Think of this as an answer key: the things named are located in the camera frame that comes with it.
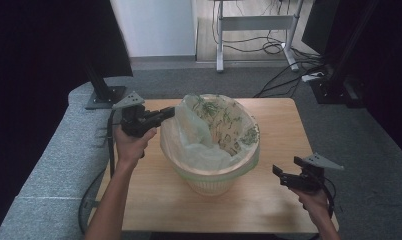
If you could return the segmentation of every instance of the wooden table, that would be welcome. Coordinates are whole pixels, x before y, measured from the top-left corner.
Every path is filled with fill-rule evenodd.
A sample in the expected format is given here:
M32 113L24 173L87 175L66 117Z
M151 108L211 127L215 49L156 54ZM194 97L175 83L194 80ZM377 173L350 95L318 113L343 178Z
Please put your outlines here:
M158 232L307 233L317 232L298 197L272 173L275 164L299 174L293 157L312 154L292 99L237 99L260 127L260 161L219 197L195 193L172 169L157 134L133 172L123 230ZM180 100L146 100L149 110L179 104ZM97 200L110 180L107 171ZM333 222L338 228L336 218Z

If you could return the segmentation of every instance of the gray carpet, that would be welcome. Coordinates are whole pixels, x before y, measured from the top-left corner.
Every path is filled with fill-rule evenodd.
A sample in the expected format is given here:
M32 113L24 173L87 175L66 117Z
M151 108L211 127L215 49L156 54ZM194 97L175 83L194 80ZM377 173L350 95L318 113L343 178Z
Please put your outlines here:
M133 78L110 78L109 85L130 86L145 99L182 98L187 93L252 97L280 70L276 68L137 70ZM285 72L275 84L298 76ZM282 94L292 85L265 95ZM314 152L343 165L345 171L327 170L337 188L335 199L342 239L402 239L402 151L366 109L319 105L309 85L300 82L295 93L278 95L295 100ZM194 236L125 233L132 239L189 239ZM311 235L286 235L307 239ZM229 239L205 235L208 239ZM244 239L273 239L244 235Z

